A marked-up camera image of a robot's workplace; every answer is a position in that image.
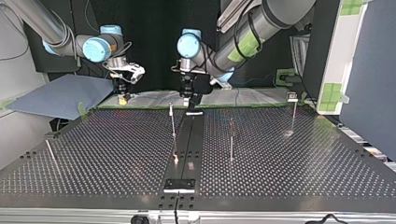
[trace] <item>perforated table surface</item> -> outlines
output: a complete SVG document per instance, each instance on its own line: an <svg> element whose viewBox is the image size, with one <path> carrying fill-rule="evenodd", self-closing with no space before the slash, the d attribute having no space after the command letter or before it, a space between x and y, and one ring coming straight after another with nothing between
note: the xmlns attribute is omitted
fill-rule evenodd
<svg viewBox="0 0 396 224"><path fill-rule="evenodd" d="M2 170L0 206L396 213L396 174L312 111L204 112L176 111L175 143L166 110L95 111L49 141L56 160L43 143Z"/></svg>

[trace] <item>green tape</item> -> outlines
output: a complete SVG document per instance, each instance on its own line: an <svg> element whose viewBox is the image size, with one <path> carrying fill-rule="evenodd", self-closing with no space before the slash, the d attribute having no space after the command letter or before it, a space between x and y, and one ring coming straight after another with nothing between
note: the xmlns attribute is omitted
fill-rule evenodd
<svg viewBox="0 0 396 224"><path fill-rule="evenodd" d="M78 113L82 118L88 114L88 111L85 109L85 106L82 102L78 103Z"/></svg>
<svg viewBox="0 0 396 224"><path fill-rule="evenodd" d="M9 106L14 100L7 100L0 104L0 111L7 110L7 106Z"/></svg>
<svg viewBox="0 0 396 224"><path fill-rule="evenodd" d="M294 77L296 74L296 71L294 68L289 68L289 69L278 69L276 71L276 85L277 86L293 86L292 83L287 83L284 80L280 80L281 76L289 76L289 77Z"/></svg>
<svg viewBox="0 0 396 224"><path fill-rule="evenodd" d="M252 57L257 53L257 47L259 46L259 43L257 42L256 37L254 37L254 34L249 31L239 42L238 46L245 56ZM230 53L230 55L228 55L228 59L235 63L244 61L244 58L239 54L236 48Z"/></svg>
<svg viewBox="0 0 396 224"><path fill-rule="evenodd" d="M341 16L359 15L363 3L363 0L344 0Z"/></svg>
<svg viewBox="0 0 396 224"><path fill-rule="evenodd" d="M341 89L342 85L340 83L325 83L320 98L319 110L335 111L338 102L341 101Z"/></svg>

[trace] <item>metal rod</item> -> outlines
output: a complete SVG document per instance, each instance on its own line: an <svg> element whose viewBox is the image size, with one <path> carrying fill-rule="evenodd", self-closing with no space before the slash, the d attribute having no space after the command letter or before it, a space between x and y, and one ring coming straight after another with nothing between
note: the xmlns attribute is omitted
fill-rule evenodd
<svg viewBox="0 0 396 224"><path fill-rule="evenodd" d="M293 120L296 118L297 102L294 103Z"/></svg>
<svg viewBox="0 0 396 224"><path fill-rule="evenodd" d="M233 161L233 137L235 136L235 124L230 120L230 161Z"/></svg>
<svg viewBox="0 0 396 224"><path fill-rule="evenodd" d="M174 138L176 137L176 128L175 128L175 118L174 118L174 113L173 113L173 103L169 103L169 116L171 117L172 120L172 135Z"/></svg>
<svg viewBox="0 0 396 224"><path fill-rule="evenodd" d="M50 146L50 141L46 139L47 147L49 149L49 154L52 157L53 160L56 160L55 155L52 152L52 147Z"/></svg>
<svg viewBox="0 0 396 224"><path fill-rule="evenodd" d="M50 44L61 43L62 23L39 0L4 0L32 29Z"/></svg>

